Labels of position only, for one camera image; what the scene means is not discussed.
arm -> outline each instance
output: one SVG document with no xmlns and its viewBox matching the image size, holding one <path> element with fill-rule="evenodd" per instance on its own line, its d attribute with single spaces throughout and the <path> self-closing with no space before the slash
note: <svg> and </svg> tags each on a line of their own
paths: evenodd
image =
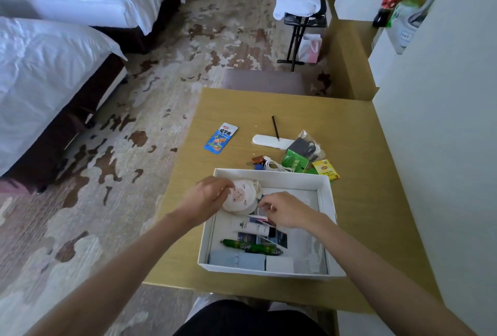
<svg viewBox="0 0 497 336">
<path fill-rule="evenodd" d="M 341 230 L 326 214 L 287 192 L 264 196 L 259 206 L 266 208 L 277 225 L 303 228 L 319 240 L 395 334 L 476 336 L 442 303 Z"/>
<path fill-rule="evenodd" d="M 216 213 L 233 183 L 198 182 L 172 213 L 112 259 L 40 319 L 27 336 L 104 334 L 160 257 L 191 228 Z"/>
</svg>

wooden table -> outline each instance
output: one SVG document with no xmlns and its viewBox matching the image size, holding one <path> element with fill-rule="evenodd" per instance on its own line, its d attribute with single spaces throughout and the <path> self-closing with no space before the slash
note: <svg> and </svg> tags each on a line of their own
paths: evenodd
<svg viewBox="0 0 497 336">
<path fill-rule="evenodd" d="M 371 102 L 204 88 L 158 217 L 172 211 L 184 191 L 216 167 L 247 169 L 252 157 L 263 154 L 280 160 L 282 151 L 252 144 L 255 134 L 274 135 L 271 115 L 282 138 L 309 132 L 340 174 L 332 183 L 339 226 L 441 298 Z M 239 129 L 221 154 L 214 155 L 203 147 L 222 123 Z M 201 236 L 199 226 L 176 242 L 145 282 L 371 311 L 348 278 L 323 282 L 208 272 L 197 265 Z"/>
</svg>

forearm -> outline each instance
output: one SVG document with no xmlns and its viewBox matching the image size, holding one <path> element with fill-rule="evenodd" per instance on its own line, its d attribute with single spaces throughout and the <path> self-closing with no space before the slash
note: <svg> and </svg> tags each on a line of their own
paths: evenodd
<svg viewBox="0 0 497 336">
<path fill-rule="evenodd" d="M 305 228 L 330 252 L 395 334 L 475 334 L 442 303 L 327 216 L 313 213 Z"/>
<path fill-rule="evenodd" d="M 160 257 L 189 229 L 181 213 L 167 214 L 54 307 L 27 335 L 104 334 Z"/>
</svg>

dark brown bed frame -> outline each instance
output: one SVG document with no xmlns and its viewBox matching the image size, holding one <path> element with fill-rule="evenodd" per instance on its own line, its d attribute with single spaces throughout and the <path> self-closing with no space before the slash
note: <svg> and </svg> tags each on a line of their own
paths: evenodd
<svg viewBox="0 0 497 336">
<path fill-rule="evenodd" d="M 123 53 L 148 53 L 157 40 L 158 34 L 164 30 L 172 16 L 179 9 L 181 0 L 163 0 L 160 4 L 157 20 L 152 32 L 143 35 L 140 27 L 135 28 L 115 28 L 115 27 L 93 27 L 113 39 L 119 44 Z"/>
<path fill-rule="evenodd" d="M 122 59 L 114 53 L 106 58 L 28 151 L 0 177 L 0 193 L 38 193 L 55 181 L 65 148 L 80 132 L 92 126 L 92 120 L 86 124 L 88 116 L 96 112 L 98 103 L 123 67 Z"/>
</svg>

